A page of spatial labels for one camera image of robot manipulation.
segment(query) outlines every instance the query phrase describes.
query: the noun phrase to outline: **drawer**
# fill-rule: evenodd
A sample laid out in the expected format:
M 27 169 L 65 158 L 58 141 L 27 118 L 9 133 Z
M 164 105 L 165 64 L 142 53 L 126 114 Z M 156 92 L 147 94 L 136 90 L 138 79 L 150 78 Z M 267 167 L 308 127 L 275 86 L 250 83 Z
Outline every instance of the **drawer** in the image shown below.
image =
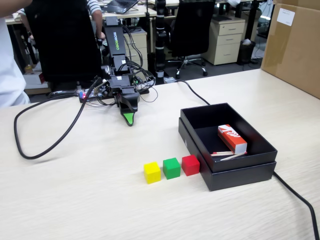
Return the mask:
M 127 35 L 125 38 L 128 41 L 130 49 L 133 49 L 133 47 L 130 45 L 129 36 Z M 146 48 L 147 47 L 147 35 L 134 36 L 134 34 L 133 34 L 132 38 L 133 38 L 133 42 L 135 43 L 135 46 L 136 46 L 137 49 L 141 49 L 141 48 Z
M 146 47 L 144 47 L 144 48 L 139 48 L 138 49 L 140 52 L 141 52 L 141 54 L 142 54 L 142 59 L 147 59 L 148 58 L 148 55 L 147 55 L 147 48 Z M 130 51 L 131 51 L 131 59 L 132 59 L 132 61 L 140 61 L 140 58 L 139 58 L 139 55 L 138 55 L 138 53 L 137 53 L 137 51 L 136 50 L 134 50 L 134 49 L 130 49 Z M 126 49 L 125 50 L 125 52 L 126 52 L 126 56 L 129 58 L 129 49 Z
M 217 45 L 238 44 L 241 42 L 242 34 L 218 36 Z
M 219 36 L 221 35 L 230 35 L 230 34 L 242 34 L 245 29 L 245 23 L 229 23 L 229 24 L 220 24 L 219 27 Z
M 238 59 L 240 43 L 216 46 L 214 65 L 235 63 Z

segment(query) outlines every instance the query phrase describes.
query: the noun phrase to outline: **laptop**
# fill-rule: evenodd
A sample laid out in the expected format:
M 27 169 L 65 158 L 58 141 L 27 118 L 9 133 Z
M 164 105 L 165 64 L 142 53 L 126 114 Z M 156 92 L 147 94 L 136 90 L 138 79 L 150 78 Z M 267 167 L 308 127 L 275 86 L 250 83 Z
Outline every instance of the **laptop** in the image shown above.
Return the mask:
M 112 0 L 102 10 L 107 13 L 124 14 L 137 3 L 138 0 Z

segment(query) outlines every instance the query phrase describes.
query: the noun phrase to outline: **black box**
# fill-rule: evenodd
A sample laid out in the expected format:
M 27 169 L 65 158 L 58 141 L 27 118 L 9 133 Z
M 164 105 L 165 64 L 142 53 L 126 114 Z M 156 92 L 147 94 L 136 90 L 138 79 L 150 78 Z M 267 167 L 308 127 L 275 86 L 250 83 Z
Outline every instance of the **black box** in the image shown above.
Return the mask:
M 246 142 L 247 154 L 221 161 L 213 152 L 229 151 L 218 137 L 218 126 L 229 124 Z M 179 133 L 210 191 L 269 180 L 277 150 L 227 103 L 181 110 Z

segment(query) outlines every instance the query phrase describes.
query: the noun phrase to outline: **black office chair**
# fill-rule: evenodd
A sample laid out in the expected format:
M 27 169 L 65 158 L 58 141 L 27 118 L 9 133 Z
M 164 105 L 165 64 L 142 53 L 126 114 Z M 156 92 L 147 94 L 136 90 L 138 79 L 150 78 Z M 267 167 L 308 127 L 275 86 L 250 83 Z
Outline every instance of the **black office chair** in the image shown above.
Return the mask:
M 167 47 L 172 50 L 172 56 L 179 60 L 169 63 L 180 63 L 175 75 L 180 78 L 180 70 L 184 65 L 192 64 L 202 68 L 203 75 L 208 72 L 204 68 L 202 58 L 188 59 L 190 55 L 205 53 L 209 47 L 209 28 L 214 13 L 216 0 L 180 0 L 174 26 L 167 32 Z
M 33 0 L 25 13 L 47 82 L 76 83 L 101 76 L 101 53 L 86 0 Z

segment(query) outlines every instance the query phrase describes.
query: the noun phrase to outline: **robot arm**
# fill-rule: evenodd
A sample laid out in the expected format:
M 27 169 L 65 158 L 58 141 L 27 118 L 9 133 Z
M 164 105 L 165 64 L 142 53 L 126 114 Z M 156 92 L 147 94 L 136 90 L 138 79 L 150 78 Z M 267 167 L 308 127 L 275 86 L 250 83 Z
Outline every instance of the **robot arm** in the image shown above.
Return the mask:
M 138 111 L 140 93 L 134 82 L 134 73 L 127 65 L 125 37 L 121 22 L 116 16 L 106 17 L 104 23 L 109 58 L 108 65 L 102 66 L 105 84 L 98 91 L 106 97 L 114 97 L 120 108 L 120 114 L 129 126 L 134 124 L 134 115 Z

